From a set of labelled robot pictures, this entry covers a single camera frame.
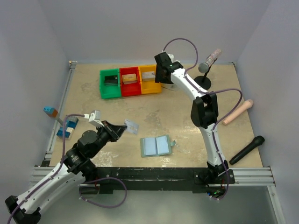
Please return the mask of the white credit card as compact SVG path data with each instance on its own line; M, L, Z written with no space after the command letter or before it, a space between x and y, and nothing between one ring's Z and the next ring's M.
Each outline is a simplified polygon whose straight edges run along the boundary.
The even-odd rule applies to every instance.
M125 125L127 127L126 131L131 133L131 134L138 134L138 130L139 130L139 125L133 121L130 121L128 119L125 119Z

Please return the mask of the green card holder wallet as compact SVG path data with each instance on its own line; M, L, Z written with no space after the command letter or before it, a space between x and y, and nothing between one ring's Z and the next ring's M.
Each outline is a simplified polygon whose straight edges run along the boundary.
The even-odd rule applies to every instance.
M176 141L170 140L169 135L140 139L141 157L164 156L172 153Z

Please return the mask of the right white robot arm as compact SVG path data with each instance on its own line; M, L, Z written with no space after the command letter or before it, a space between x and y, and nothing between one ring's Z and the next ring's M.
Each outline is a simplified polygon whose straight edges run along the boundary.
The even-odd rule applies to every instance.
M207 152L208 178L219 183L225 177L228 164L221 150L216 127L219 115L217 96L200 87L185 71L183 65L162 52L154 56L157 63L155 81L175 84L192 102L191 120L200 129Z

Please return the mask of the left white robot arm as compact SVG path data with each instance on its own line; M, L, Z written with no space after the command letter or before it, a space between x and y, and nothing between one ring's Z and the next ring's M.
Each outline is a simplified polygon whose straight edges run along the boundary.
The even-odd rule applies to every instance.
M38 184L22 195L5 200L10 212L9 221L17 224L36 224L41 219L40 203L48 200L59 187L83 179L97 181L99 172L91 159L108 143L116 142L127 125L113 125L104 120L95 131L85 131L73 147L63 154L61 161Z

